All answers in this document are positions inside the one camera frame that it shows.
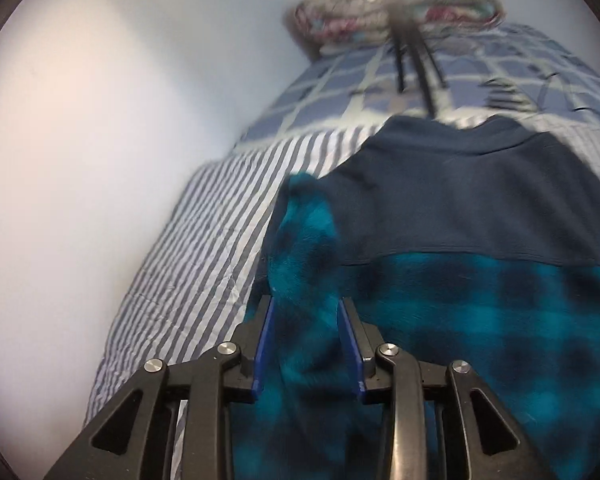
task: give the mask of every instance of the white wall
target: white wall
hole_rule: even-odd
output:
[[[600,74],[600,22],[583,0],[505,0],[508,19],[541,30]]]
[[[0,448],[23,480],[80,430],[194,169],[307,65],[288,1],[26,0],[0,33]]]

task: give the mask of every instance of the navy blue fabric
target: navy blue fabric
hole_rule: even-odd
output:
[[[600,182],[553,137],[511,122],[500,124],[513,130],[513,137],[500,135],[496,121],[471,132],[475,142],[463,147],[461,140],[448,138],[452,130],[446,127],[394,121],[389,135],[368,141],[331,175],[320,180],[298,175],[285,184],[252,295],[255,300],[271,292],[276,298],[276,353],[259,402],[234,409],[236,478],[373,478],[379,411],[356,402],[347,374],[336,326],[343,296],[354,299],[362,320],[378,325],[386,340],[418,359],[471,362],[562,480],[586,478],[595,468],[600,460]],[[432,138],[424,138],[423,130]],[[479,135],[494,131],[491,138]],[[416,136],[422,141],[417,146]],[[544,153],[537,154],[539,146],[545,146]],[[538,156],[548,162],[544,168],[534,164]],[[426,180],[414,172],[419,159],[433,166]],[[448,173],[445,165],[454,164],[457,171]],[[490,196],[510,196],[509,209],[505,200],[491,210],[484,197],[458,200],[458,183],[449,178],[462,178],[461,169],[465,177],[480,174],[481,164],[493,170]],[[371,167],[383,167],[385,178],[377,170],[369,173]],[[568,173],[563,178],[558,170]],[[528,203],[524,193],[533,192],[533,178],[540,191]],[[436,193],[446,190],[444,200],[421,192],[417,203],[387,205],[388,189],[424,190],[427,183]],[[482,193],[488,187],[474,184],[464,186],[464,200],[472,199],[466,195],[472,189]],[[345,188],[348,195],[338,193]],[[570,195],[587,202],[570,210],[565,207]],[[364,200],[354,204],[354,196]],[[522,211],[516,209],[520,200]],[[360,211],[361,203],[366,210],[347,215]],[[480,234],[472,211],[476,203],[484,225],[502,219],[497,236]],[[440,243],[449,240],[448,232],[427,240],[426,250],[414,250],[412,230],[427,227],[413,220],[409,206],[432,224],[454,225],[456,236],[473,234],[474,250]],[[533,207],[542,214],[529,212]],[[391,250],[383,245],[387,240]],[[507,254],[510,247],[524,250]]]

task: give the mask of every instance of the black cord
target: black cord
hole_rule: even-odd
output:
[[[571,111],[572,112],[579,112],[580,110],[587,110],[589,112],[593,112],[593,113],[598,114],[600,116],[600,110],[596,110],[595,108],[590,108],[588,106],[580,106],[578,108],[574,108]]]
[[[515,88],[516,93],[519,94],[523,94],[524,96],[526,96],[527,99],[529,99],[529,102],[531,102],[532,104],[536,105],[536,108],[538,108],[538,103],[536,103],[535,99],[533,99],[528,93],[526,93],[522,88],[520,88],[518,85],[516,85],[515,83],[512,83],[510,80],[508,80],[506,77],[503,76],[497,76],[494,77],[492,79],[489,79],[483,83],[480,84],[480,86],[489,86],[489,83],[495,83],[497,81],[502,81],[503,83],[508,84],[509,86],[511,86],[512,88]]]

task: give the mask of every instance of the teal plaid pattern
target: teal plaid pattern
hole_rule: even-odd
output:
[[[600,460],[600,267],[467,253],[340,266],[328,202],[302,184],[311,178],[290,179],[270,254],[275,353],[259,402],[233,408],[236,478],[374,477],[380,412],[352,392],[336,326],[343,296],[418,359],[469,361],[555,473],[584,478]]]

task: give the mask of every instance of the blue and white striped fabric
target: blue and white striped fabric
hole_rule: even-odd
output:
[[[474,126],[493,112],[448,121]],[[600,176],[600,129],[557,116],[519,117],[552,131]],[[146,257],[112,324],[86,420],[152,357],[176,364],[231,337],[244,317],[278,187],[290,173],[327,174],[379,125],[323,130],[236,153],[200,168]],[[176,474],[184,418],[178,421]]]

